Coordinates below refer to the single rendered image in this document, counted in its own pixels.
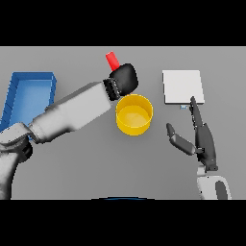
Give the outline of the pale square measuring scale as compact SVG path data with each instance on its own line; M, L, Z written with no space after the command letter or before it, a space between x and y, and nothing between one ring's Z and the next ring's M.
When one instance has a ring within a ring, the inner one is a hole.
M192 96L197 104L205 103L199 70L163 70L162 83L166 105L188 105Z

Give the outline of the blue tray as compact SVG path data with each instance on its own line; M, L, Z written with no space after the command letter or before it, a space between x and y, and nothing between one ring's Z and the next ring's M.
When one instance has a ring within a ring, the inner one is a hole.
M17 122L28 125L54 103L56 77L53 72L13 72L0 119L0 131Z

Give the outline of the yellow bowl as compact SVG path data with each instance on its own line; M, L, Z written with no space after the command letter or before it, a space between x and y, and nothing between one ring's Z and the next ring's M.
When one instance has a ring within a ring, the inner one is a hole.
M146 97L140 94L129 94L117 103L115 122L122 133L138 136L149 129L153 114L153 106Z

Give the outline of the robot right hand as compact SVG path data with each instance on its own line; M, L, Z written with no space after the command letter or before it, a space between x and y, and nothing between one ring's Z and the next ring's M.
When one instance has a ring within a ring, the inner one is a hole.
M166 124L170 143L183 153L197 156L197 160L205 166L206 171L217 171L216 151L213 136L207 123L204 123L195 97L190 98L189 110L195 131L195 143L178 135L170 123Z

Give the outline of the red beaker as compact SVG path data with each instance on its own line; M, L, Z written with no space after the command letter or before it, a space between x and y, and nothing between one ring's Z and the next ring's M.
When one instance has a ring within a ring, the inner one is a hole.
M113 52L109 52L106 55L106 59L112 71L116 70L120 66L119 61Z

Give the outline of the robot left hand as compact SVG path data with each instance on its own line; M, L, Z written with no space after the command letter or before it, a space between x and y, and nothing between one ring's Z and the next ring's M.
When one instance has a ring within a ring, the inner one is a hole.
M103 81L106 92L111 101L126 96L138 87L135 68L130 63L120 65Z

